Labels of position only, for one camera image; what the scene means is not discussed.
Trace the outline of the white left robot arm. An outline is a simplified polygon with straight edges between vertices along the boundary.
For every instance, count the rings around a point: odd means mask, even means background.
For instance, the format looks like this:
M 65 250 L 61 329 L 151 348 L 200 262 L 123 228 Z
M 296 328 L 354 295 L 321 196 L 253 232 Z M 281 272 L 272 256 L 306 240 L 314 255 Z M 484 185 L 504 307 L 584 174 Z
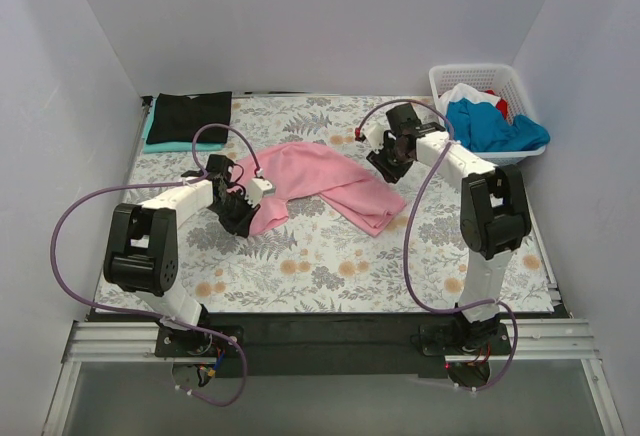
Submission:
M 207 209 L 227 233 L 246 238 L 262 199 L 275 191 L 261 169 L 242 183 L 233 176 L 235 166 L 212 155 L 203 170 L 183 173 L 179 185 L 139 204 L 119 204 L 111 220 L 106 281 L 135 294 L 162 323 L 180 330 L 178 343 L 193 356 L 211 348 L 213 333 L 201 323 L 207 310 L 178 282 L 178 229 Z

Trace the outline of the pink t shirt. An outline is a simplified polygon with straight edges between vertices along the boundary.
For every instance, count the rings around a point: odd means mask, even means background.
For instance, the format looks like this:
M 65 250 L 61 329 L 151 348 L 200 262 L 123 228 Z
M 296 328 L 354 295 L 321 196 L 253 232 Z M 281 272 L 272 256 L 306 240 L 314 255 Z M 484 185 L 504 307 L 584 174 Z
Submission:
M 257 167 L 275 185 L 275 193 L 262 199 L 249 234 L 260 235 L 286 223 L 287 204 L 318 196 L 350 223 L 375 237 L 406 206 L 405 200 L 384 181 L 353 159 L 317 143 L 294 142 L 271 146 L 239 161 L 245 172 L 235 171 L 245 186 Z

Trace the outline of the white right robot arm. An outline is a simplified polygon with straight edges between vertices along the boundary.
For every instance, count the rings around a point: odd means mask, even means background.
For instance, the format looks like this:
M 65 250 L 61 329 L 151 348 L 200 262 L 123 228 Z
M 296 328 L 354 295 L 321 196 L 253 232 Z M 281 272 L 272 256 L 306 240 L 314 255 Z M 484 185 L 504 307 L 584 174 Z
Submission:
M 500 295 L 514 253 L 532 230 L 522 174 L 515 165 L 497 166 L 466 149 L 454 127 L 435 107 L 436 121 L 426 123 L 414 99 L 383 103 L 388 124 L 362 119 L 356 140 L 369 144 L 368 161 L 384 180 L 395 184 L 415 163 L 428 175 L 440 175 L 460 194 L 459 227 L 469 250 L 464 289 L 455 307 L 437 315 L 453 319 L 452 339 L 464 353 L 475 353 L 497 334 Z

